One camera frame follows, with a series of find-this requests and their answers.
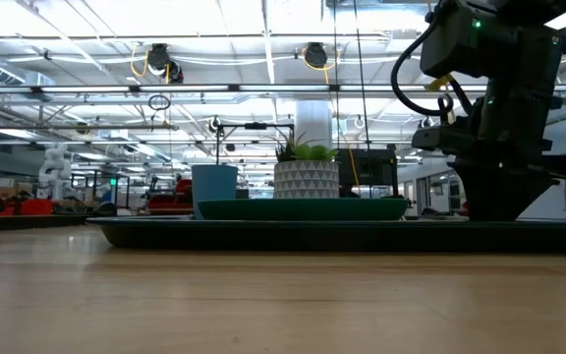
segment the potted plant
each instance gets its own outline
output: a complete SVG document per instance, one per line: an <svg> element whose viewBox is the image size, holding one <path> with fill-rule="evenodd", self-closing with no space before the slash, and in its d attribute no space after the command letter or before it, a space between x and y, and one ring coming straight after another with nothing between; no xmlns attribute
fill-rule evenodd
<svg viewBox="0 0 566 354"><path fill-rule="evenodd" d="M276 149L274 166L275 199L326 199L339 197L337 150L285 136L286 144Z"/></svg>

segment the green tray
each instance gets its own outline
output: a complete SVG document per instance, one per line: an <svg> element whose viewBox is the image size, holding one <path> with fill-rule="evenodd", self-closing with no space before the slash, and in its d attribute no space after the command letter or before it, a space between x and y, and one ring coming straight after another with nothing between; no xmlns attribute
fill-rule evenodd
<svg viewBox="0 0 566 354"><path fill-rule="evenodd" d="M228 200L198 203L206 220L378 221L398 220L408 208L400 199Z"/></svg>

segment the red machine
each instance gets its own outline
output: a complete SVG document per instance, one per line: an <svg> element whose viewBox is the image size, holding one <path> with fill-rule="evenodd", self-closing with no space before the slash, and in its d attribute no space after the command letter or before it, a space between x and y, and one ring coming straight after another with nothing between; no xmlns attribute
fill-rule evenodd
<svg viewBox="0 0 566 354"><path fill-rule="evenodd" d="M0 216L10 215L49 215L53 204L48 200L26 199L14 196L6 200L0 198Z"/></svg>
<svg viewBox="0 0 566 354"><path fill-rule="evenodd" d="M153 215L188 215L194 212L192 181L176 178L174 190L157 190L157 177L152 177L147 192L147 210Z"/></svg>

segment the white column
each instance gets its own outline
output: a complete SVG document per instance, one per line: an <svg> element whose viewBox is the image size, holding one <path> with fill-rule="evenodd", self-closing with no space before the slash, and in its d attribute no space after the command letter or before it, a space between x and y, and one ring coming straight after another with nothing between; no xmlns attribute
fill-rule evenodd
<svg viewBox="0 0 566 354"><path fill-rule="evenodd" d="M331 148L331 105L328 100L300 100L296 102L296 139L310 146L324 145Z"/></svg>

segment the black tray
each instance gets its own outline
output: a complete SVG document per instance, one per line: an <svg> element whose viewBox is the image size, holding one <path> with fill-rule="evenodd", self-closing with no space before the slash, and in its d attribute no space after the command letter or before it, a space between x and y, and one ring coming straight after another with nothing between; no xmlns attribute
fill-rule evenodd
<svg viewBox="0 0 566 354"><path fill-rule="evenodd" d="M566 221L194 221L90 218L116 247L345 252L566 252Z"/></svg>

